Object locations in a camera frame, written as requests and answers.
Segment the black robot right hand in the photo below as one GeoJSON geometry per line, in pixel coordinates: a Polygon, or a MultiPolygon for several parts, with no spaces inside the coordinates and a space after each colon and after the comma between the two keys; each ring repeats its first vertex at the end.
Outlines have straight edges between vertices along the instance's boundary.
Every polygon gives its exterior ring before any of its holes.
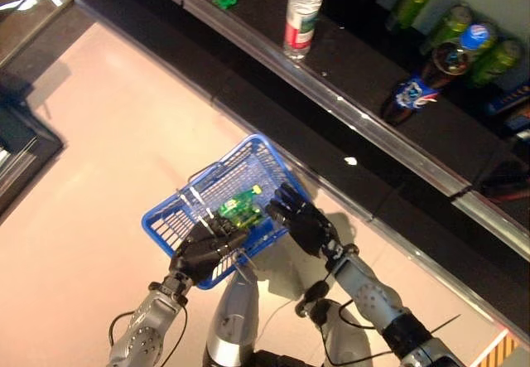
{"type": "Polygon", "coordinates": [[[344,248],[335,226],[288,183],[275,190],[265,210],[306,254],[323,258],[328,271],[338,263],[344,248]]]}

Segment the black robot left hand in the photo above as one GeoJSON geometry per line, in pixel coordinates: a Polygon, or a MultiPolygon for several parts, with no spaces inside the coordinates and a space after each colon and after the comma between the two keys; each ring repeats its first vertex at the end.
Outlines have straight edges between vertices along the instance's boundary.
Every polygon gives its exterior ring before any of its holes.
{"type": "Polygon", "coordinates": [[[181,273],[194,284],[204,281],[224,257],[245,242],[248,232],[220,215],[200,220],[174,252],[169,272],[181,273]]]}

